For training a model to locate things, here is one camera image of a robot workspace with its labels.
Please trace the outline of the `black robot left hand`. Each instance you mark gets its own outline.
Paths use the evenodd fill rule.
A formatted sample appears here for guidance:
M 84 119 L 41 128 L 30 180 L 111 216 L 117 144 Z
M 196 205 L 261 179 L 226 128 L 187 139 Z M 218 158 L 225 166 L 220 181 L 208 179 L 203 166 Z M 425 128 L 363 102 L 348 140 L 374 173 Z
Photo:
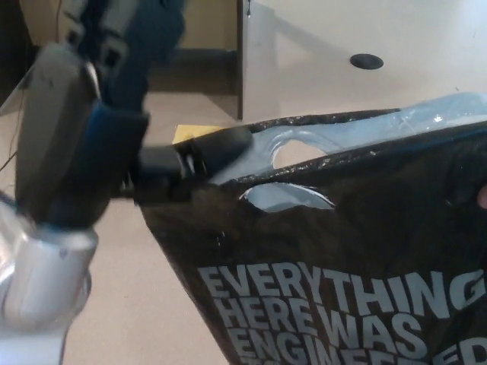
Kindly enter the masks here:
M 189 199 L 252 144 L 245 127 L 146 148 L 148 74 L 184 31 L 182 1 L 72 1 L 70 28 L 33 64 L 15 202 L 37 224 L 92 227 L 113 198 Z

